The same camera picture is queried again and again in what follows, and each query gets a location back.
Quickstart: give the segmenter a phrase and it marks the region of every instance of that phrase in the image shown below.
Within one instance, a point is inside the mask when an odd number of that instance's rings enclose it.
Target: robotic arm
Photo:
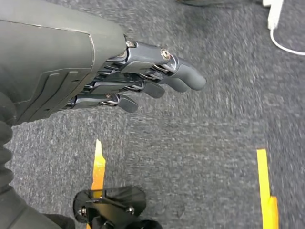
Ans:
[[[135,112],[137,104],[122,92],[160,98],[164,93],[160,84],[178,92],[206,84],[186,61],[130,40],[112,22],[40,0],[0,0],[0,5],[1,228],[59,228],[9,185],[14,176],[5,164],[11,153],[3,145],[11,139],[12,126],[65,109],[118,106]],[[110,205],[120,202],[103,198]]]

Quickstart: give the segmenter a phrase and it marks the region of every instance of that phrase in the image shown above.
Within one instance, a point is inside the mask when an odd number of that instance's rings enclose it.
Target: yellow tape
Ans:
[[[101,190],[104,186],[105,159],[102,155],[102,143],[96,140],[96,155],[93,163],[93,182],[92,183],[91,190]],[[99,198],[102,195],[101,192],[94,193],[95,198]]]
[[[263,229],[279,229],[277,199],[270,196],[267,151],[258,149],[257,150],[257,157]]]

